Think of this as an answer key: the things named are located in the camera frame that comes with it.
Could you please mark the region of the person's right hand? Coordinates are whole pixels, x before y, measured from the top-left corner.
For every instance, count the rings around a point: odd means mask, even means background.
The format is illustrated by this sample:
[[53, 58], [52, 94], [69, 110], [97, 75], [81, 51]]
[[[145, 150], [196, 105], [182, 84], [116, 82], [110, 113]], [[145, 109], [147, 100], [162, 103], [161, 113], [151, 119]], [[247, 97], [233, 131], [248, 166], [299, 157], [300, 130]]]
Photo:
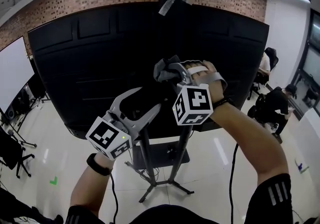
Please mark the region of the person's right hand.
[[197, 82], [205, 82], [208, 84], [209, 93], [212, 103], [216, 103], [224, 98], [224, 90], [220, 79], [212, 80], [213, 75], [217, 73], [215, 66], [206, 60], [200, 62], [191, 62], [190, 65], [185, 65], [187, 69], [194, 67], [206, 67], [207, 70], [202, 70], [192, 74], [192, 79]]

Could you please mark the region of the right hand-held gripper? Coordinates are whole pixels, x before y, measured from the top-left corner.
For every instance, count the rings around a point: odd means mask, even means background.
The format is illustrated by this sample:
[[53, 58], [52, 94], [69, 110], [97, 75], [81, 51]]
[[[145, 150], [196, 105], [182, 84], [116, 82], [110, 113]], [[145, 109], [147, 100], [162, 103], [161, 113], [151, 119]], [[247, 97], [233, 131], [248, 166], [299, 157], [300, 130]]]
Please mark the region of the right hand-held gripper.
[[[171, 82], [171, 87], [177, 94], [177, 99], [172, 107], [177, 125], [194, 126], [201, 125], [214, 112], [210, 97], [209, 85], [205, 82], [196, 81], [192, 74], [206, 71], [205, 66], [185, 68], [184, 62], [170, 63], [167, 67], [169, 80], [179, 80]], [[217, 72], [212, 76], [212, 80], [221, 80], [222, 87], [227, 87], [227, 82], [221, 74]]]

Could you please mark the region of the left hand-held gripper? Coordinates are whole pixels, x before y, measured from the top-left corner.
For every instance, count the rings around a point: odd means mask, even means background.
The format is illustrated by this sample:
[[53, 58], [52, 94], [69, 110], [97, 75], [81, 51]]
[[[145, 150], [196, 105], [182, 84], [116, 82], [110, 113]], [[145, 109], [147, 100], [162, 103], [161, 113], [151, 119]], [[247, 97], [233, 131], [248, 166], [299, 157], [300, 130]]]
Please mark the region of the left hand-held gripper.
[[142, 87], [132, 88], [117, 96], [106, 114], [103, 117], [98, 116], [85, 135], [92, 146], [110, 160], [115, 160], [131, 149], [134, 140], [161, 110], [159, 103], [137, 120], [126, 117], [120, 110], [120, 104], [140, 89]]

